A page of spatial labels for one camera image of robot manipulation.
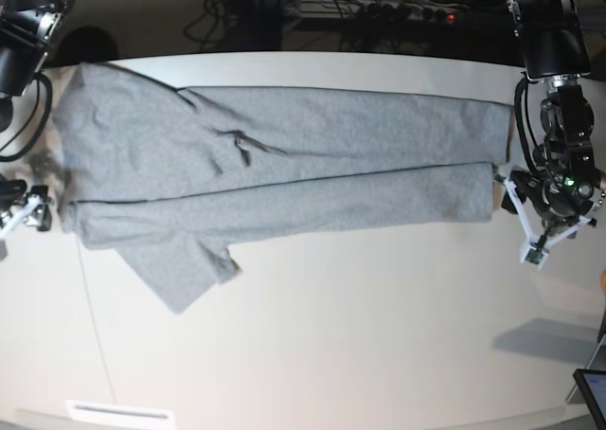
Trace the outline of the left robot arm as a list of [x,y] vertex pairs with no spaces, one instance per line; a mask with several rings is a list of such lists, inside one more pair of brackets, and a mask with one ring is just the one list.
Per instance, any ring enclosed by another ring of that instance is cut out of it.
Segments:
[[564,229],[589,214],[605,180],[591,141],[594,113],[579,83],[591,65],[576,2],[506,2],[526,69],[514,115],[527,169],[511,179],[545,229]]

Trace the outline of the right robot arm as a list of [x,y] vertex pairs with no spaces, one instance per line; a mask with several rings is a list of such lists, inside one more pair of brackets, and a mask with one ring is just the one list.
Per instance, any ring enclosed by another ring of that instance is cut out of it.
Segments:
[[[31,138],[21,150],[2,155],[3,163],[26,156],[36,145],[49,119],[53,102],[50,78],[43,73],[51,38],[75,0],[1,0],[1,130],[13,121],[13,100],[33,84],[36,105],[43,110]],[[20,224],[40,232],[51,228],[48,187],[29,187],[23,179],[1,178],[1,239]]]

